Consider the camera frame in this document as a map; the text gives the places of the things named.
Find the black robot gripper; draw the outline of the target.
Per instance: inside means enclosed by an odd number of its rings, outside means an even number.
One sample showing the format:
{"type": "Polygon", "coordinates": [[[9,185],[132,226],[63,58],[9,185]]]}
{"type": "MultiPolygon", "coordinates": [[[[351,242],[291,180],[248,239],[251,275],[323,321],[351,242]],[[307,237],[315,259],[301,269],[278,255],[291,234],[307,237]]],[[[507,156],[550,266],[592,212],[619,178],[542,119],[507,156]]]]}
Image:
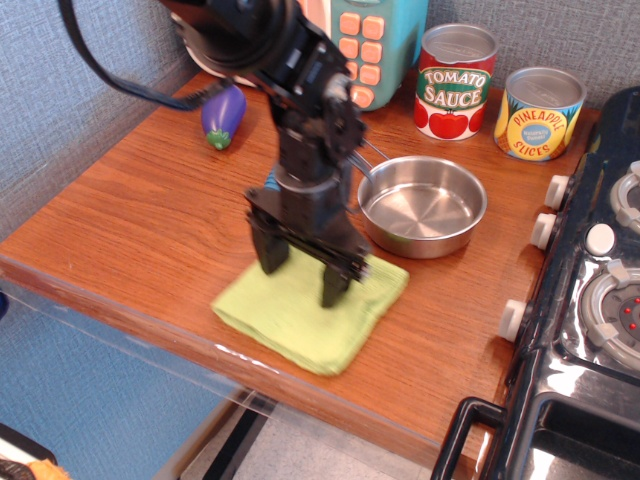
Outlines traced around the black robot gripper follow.
{"type": "Polygon", "coordinates": [[[331,308],[351,280],[360,281],[370,245],[348,218],[346,189],[332,178],[312,188],[281,185],[279,191],[251,187],[248,220],[254,249],[265,274],[272,274],[294,246],[326,265],[321,306],[331,308]]]}

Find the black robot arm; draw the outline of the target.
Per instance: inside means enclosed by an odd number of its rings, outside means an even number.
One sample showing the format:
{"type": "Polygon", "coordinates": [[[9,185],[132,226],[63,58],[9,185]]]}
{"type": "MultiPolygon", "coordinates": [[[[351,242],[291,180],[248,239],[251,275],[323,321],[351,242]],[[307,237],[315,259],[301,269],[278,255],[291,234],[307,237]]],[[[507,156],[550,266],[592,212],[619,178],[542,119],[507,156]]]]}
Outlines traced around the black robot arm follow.
{"type": "Polygon", "coordinates": [[[208,69],[268,97],[278,133],[276,189],[245,197],[262,270],[290,247],[324,266],[321,304],[334,306],[367,268],[370,246],[347,217],[352,168],[366,127],[346,59],[295,1],[168,1],[186,46],[208,69]]]}

